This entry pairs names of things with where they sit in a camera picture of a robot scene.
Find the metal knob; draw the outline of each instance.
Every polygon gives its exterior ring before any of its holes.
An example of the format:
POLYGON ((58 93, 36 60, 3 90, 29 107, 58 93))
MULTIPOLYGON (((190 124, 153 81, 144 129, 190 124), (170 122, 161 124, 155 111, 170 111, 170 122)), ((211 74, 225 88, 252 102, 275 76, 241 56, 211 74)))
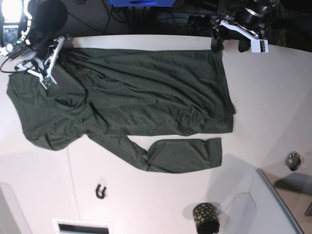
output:
POLYGON ((300 155, 297 152, 291 152, 287 156, 285 164, 293 172, 298 170, 301 165, 300 155))

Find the black clamp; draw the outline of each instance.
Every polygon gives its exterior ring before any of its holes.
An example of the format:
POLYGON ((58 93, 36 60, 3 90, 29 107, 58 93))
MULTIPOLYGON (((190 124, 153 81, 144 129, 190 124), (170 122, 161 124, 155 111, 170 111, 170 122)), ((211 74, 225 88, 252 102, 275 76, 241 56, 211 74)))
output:
POLYGON ((104 199, 105 198, 105 190, 106 190, 106 187, 104 187, 104 189, 102 190, 102 192, 99 191, 101 185, 99 184, 97 186, 97 189, 96 189, 96 195, 97 195, 97 198, 98 199, 104 199))

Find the white table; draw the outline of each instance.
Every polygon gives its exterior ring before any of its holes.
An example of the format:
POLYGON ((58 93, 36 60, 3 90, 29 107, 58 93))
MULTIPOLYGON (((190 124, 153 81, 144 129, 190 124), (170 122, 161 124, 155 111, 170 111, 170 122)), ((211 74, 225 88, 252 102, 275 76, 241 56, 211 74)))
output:
MULTIPOLYGON (((75 39, 74 46, 202 50, 210 49, 210 39, 160 35, 99 36, 75 39)), ((81 220, 113 222, 115 234, 195 234, 191 213, 195 204, 215 202, 224 210, 237 193, 249 191, 255 168, 263 168, 272 181, 287 176, 290 171, 284 165, 284 159, 290 151, 297 150, 304 158, 299 171, 311 175, 312 54, 278 46, 270 46, 269 50, 268 54, 239 53, 236 41, 225 43, 223 63, 231 99, 237 110, 234 132, 188 137, 222 137, 221 167, 182 175, 146 173, 82 137, 68 147, 69 162, 62 162, 64 170, 71 167, 78 211, 66 205, 67 200, 58 204, 50 200, 54 207, 49 207, 48 211, 53 211, 55 218, 65 218, 63 208, 60 208, 62 204, 72 210, 68 219, 79 216, 81 220), (95 197, 98 183, 107 186, 104 200, 95 197)), ((8 158, 8 154, 35 149, 24 139, 17 113, 4 93, 7 77, 3 74, 1 82, 0 107, 4 111, 0 115, 0 160, 8 158)), ((169 138, 185 137, 130 136, 145 149, 159 139, 169 138)), ((57 157, 56 152, 49 154, 57 157)), ((71 202, 75 201, 73 193, 66 195, 71 202)), ((304 195, 297 195, 297 198, 300 202, 292 211, 297 212, 304 230, 312 230, 311 223, 308 223, 311 219, 300 216, 301 210, 311 201, 308 202, 309 198, 304 195)), ((221 224, 225 222, 226 218, 221 219, 221 224)))

